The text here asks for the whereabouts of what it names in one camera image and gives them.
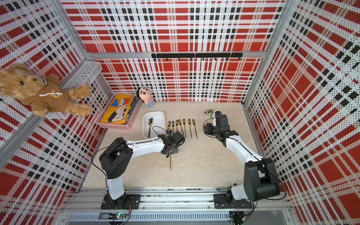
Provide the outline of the white plastic storage box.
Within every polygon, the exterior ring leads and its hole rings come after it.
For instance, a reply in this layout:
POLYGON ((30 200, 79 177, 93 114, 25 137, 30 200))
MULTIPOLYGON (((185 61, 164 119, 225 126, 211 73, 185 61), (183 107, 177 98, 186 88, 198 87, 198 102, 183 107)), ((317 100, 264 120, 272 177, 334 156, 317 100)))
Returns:
POLYGON ((164 135, 166 133, 165 114, 162 111, 148 112, 142 119, 142 135, 145 139, 148 138, 148 120, 153 118, 153 124, 151 128, 150 138, 157 137, 158 135, 164 135))

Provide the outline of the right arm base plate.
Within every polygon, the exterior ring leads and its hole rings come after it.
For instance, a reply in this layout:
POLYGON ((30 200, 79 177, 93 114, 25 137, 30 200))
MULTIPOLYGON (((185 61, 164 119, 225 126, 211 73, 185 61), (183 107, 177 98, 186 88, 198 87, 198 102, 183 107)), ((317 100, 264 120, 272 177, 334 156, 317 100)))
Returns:
POLYGON ((224 194, 214 194, 213 198, 216 209, 252 209, 243 184, 229 187, 224 194))

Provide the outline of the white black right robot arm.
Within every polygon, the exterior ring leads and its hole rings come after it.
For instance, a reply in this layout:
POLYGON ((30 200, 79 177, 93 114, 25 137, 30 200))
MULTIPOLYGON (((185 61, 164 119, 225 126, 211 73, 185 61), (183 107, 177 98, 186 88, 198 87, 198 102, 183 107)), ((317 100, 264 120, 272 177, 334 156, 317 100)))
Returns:
POLYGON ((252 151, 243 142, 239 134, 230 129, 225 114, 216 111, 212 119, 212 123, 204 124, 204 133, 220 141, 244 165, 243 183, 229 188, 230 200, 256 202, 279 196, 281 192, 280 180, 274 161, 252 151))

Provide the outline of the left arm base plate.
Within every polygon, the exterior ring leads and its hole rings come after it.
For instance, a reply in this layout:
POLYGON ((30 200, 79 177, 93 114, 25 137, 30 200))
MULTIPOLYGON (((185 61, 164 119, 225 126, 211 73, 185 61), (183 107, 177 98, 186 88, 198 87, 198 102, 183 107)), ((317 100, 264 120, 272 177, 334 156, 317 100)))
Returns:
POLYGON ((102 210, 137 210, 139 208, 141 195, 123 194, 116 200, 110 197, 109 191, 104 196, 100 209, 102 210))

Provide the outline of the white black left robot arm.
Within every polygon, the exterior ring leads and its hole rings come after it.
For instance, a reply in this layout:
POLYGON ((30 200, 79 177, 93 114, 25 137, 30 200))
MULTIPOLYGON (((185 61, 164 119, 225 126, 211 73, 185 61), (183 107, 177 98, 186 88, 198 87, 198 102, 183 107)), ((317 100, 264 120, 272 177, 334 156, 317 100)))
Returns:
POLYGON ((122 175, 132 159, 150 153, 176 154, 177 148, 184 142, 185 137, 180 132, 140 141, 126 141, 122 137, 115 139, 99 156, 101 168, 106 174, 109 197, 115 201, 125 195, 122 175))

